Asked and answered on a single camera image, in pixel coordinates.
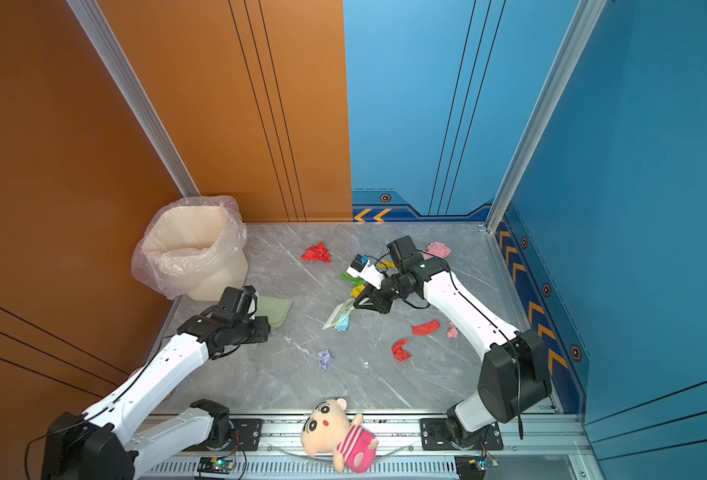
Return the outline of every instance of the pink shirt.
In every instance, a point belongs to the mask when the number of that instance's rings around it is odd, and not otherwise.
[[[375,438],[372,433],[368,432],[361,426],[352,426],[345,440],[343,440],[337,451],[342,454],[342,460],[346,466],[355,473],[364,473],[375,461],[376,449],[369,450],[369,443]],[[361,464],[357,467],[353,465],[353,459],[359,454],[364,454]]]

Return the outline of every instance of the green crumpled paper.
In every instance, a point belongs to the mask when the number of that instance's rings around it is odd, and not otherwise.
[[[349,280],[352,286],[359,286],[365,283],[363,278],[355,278],[353,276],[350,276],[350,274],[348,274],[347,272],[343,272],[342,274],[340,274],[340,278],[342,278],[343,280]]]

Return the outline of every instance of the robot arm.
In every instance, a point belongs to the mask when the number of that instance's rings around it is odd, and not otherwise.
[[[217,450],[231,437],[228,408],[198,400],[180,415],[135,435],[154,408],[188,374],[234,352],[243,343],[265,342],[270,325],[254,317],[251,286],[226,288],[220,302],[177,329],[164,349],[124,384],[80,416],[64,413],[49,427],[43,480],[139,478],[180,450],[198,443]],[[224,352],[225,346],[235,349]]]
[[[519,332],[496,316],[444,259],[424,260],[409,236],[388,244],[388,251],[399,269],[391,276],[360,255],[351,263],[348,274],[367,282],[354,306],[387,313],[394,300],[417,293],[457,326],[483,360],[476,392],[447,411],[455,445],[472,445],[483,427],[505,423],[551,394],[548,351],[537,333]]]

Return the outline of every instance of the plastic bag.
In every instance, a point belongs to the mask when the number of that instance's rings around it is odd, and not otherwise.
[[[174,299],[222,270],[245,243],[233,197],[183,198],[156,212],[134,249],[132,276]]]

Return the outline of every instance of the blue crumpled paper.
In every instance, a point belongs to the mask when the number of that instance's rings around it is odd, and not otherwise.
[[[329,353],[329,349],[324,349],[321,352],[318,352],[316,356],[319,357],[319,366],[321,367],[321,370],[326,372],[329,362],[331,362],[334,357],[331,353]]]
[[[346,330],[348,330],[348,318],[349,317],[346,316],[345,320],[335,325],[335,330],[337,330],[338,332],[345,332]]]

